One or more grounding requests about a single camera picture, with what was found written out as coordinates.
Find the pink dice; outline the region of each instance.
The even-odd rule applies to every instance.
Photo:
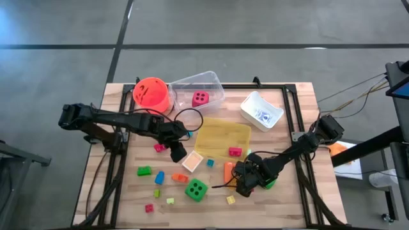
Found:
[[[209,103],[209,94],[205,91],[196,91],[192,97],[192,107]]]

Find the yellow tray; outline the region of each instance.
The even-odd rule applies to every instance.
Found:
[[[216,118],[204,118],[194,150],[202,156],[224,160],[244,160],[249,148],[251,127]],[[242,149],[240,157],[231,157],[229,148]]]

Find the orange object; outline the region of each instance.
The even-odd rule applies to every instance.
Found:
[[[136,104],[142,108],[164,112],[169,107],[167,86],[164,81],[156,77],[148,77],[139,81],[132,96]]]
[[[333,157],[338,153],[347,150],[347,147],[343,146],[342,144],[335,143],[328,146],[328,149],[330,150],[331,157]]]
[[[231,180],[231,171],[236,166],[236,163],[226,162],[224,163],[224,182],[227,183]]]
[[[182,183],[187,183],[189,181],[189,177],[180,173],[174,173],[172,174],[172,179],[174,181],[179,181]]]

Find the wooden tabletop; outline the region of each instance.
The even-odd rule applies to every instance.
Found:
[[[298,99],[302,110],[305,129],[318,116],[318,105],[314,95],[313,85],[310,82],[294,83],[297,86]],[[101,109],[118,111],[123,84],[107,84]],[[262,132],[240,115],[240,104],[245,100],[252,89],[227,89],[226,99],[219,111],[208,115],[213,118],[249,125],[251,127],[250,149],[252,151],[283,151],[291,145],[288,133],[286,114],[268,132]],[[284,109],[282,91],[279,89],[259,89],[261,96],[275,107]],[[289,98],[292,114],[295,110],[292,98]],[[297,119],[293,115],[295,127]],[[188,129],[198,126],[197,120],[186,122]],[[197,132],[193,138],[183,143],[187,153],[194,149]],[[125,166],[125,175],[121,192],[121,201],[118,210],[116,227],[121,228],[273,228],[273,227],[305,227],[300,192],[298,188],[295,164],[286,164],[275,185],[270,190],[256,187],[250,197],[246,198],[230,188],[210,188],[213,185],[223,184],[224,161],[215,159],[213,168],[206,166],[205,157],[197,169],[191,173],[181,163],[173,163],[170,150],[157,153],[153,145],[157,142],[149,137],[130,135],[128,157]],[[75,211],[73,224],[78,224],[85,218],[86,198],[89,192],[96,167],[104,155],[102,145],[91,148],[86,166],[84,180]],[[95,182],[91,195],[89,211],[100,199],[105,183],[108,157],[102,164],[100,173]],[[137,176],[139,166],[150,165],[151,176]],[[319,148],[313,160],[313,168],[318,186],[318,193],[336,217],[346,223],[341,196],[327,149]],[[156,185],[154,180],[159,171],[165,172],[163,185]],[[189,179],[197,178],[207,184],[209,189],[200,203],[195,202],[184,191],[187,184],[177,183],[171,179],[173,173],[189,175]],[[159,188],[160,197],[155,198],[153,191]],[[236,203],[228,204],[226,197],[234,196]],[[174,204],[168,205],[166,199],[173,197]],[[145,213],[145,204],[154,205],[153,213]],[[313,220],[313,202],[309,197],[309,207]],[[107,220],[111,215],[111,203],[108,204]]]

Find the orange cylinder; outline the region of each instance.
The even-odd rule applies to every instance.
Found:
[[[142,108],[164,112],[169,107],[169,93],[166,83],[156,77],[148,77],[139,81],[132,96],[135,103]]]

